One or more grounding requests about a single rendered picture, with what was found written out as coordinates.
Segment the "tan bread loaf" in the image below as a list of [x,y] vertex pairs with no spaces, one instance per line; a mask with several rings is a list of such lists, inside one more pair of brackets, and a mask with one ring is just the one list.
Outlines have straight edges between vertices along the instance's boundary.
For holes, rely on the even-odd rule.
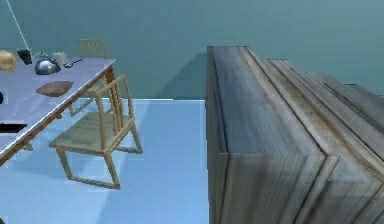
[[15,72],[17,67],[16,56],[6,50],[0,50],[0,69]]

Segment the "silver kettle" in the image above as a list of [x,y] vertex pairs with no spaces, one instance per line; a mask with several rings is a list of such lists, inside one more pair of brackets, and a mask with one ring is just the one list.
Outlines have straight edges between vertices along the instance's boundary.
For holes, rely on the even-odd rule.
[[58,62],[45,52],[39,54],[39,60],[35,64],[37,75],[52,75],[61,71]]

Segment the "black flat object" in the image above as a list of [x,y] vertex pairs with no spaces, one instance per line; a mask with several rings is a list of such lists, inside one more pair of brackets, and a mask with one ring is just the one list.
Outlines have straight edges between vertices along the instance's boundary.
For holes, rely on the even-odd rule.
[[18,133],[26,127],[26,124],[1,123],[0,133]]

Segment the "black utensil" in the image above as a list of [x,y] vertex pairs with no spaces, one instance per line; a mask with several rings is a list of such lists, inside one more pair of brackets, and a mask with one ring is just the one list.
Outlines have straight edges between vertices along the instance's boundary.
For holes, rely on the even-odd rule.
[[82,61],[82,58],[80,58],[80,59],[78,59],[78,60],[76,60],[76,61],[70,62],[70,63],[65,63],[65,64],[63,64],[63,67],[64,67],[64,68],[71,68],[71,67],[73,67],[73,65],[74,65],[75,63],[80,62],[80,61]]

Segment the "light wooden chair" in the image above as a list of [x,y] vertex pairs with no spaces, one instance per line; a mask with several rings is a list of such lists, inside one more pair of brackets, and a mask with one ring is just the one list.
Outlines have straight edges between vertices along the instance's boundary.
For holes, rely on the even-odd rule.
[[[88,112],[75,124],[49,143],[62,164],[69,180],[119,189],[120,182],[112,159],[117,150],[142,154],[143,148],[136,127],[133,102],[125,73],[94,93],[97,112]],[[66,153],[79,153],[102,157],[112,182],[103,182],[73,175]]]
[[[79,40],[79,54],[80,57],[84,56],[84,51],[87,51],[88,58],[104,58],[109,59],[110,54],[103,40],[97,39],[80,39]],[[98,79],[94,80],[93,84],[85,91],[85,94],[89,95],[89,99],[82,104],[76,110],[72,106],[69,106],[69,112],[71,116],[77,115],[81,110],[88,106],[95,100],[95,94],[98,90],[113,80],[113,67],[109,64],[99,75]]]

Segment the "white top wooden dining table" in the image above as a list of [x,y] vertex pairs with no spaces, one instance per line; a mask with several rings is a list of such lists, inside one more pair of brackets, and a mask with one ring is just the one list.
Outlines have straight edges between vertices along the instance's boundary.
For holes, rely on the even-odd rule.
[[[24,123],[18,133],[0,133],[0,167],[39,132],[81,97],[98,80],[114,78],[115,59],[83,58],[72,68],[40,76],[33,66],[18,65],[14,73],[0,71],[0,91],[4,103],[0,104],[0,123]],[[70,81],[73,86],[60,97],[46,97],[36,90],[53,81]]]

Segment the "brown flat plate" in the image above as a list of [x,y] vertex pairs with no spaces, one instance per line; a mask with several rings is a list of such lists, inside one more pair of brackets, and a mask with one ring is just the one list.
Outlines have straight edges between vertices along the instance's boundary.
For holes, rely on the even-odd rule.
[[53,81],[39,87],[36,92],[48,97],[60,97],[66,94],[72,86],[71,81]]

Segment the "pale grey cup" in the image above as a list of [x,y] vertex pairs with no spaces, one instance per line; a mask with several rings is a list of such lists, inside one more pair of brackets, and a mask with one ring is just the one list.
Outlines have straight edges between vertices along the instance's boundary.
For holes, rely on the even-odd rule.
[[52,57],[57,61],[59,65],[64,65],[68,62],[67,54],[64,51],[54,52]]

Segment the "grey wooden cabinet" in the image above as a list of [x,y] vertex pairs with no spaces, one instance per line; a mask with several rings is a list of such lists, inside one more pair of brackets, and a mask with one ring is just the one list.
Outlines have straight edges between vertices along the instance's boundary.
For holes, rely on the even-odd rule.
[[209,224],[384,224],[384,96],[207,49]]

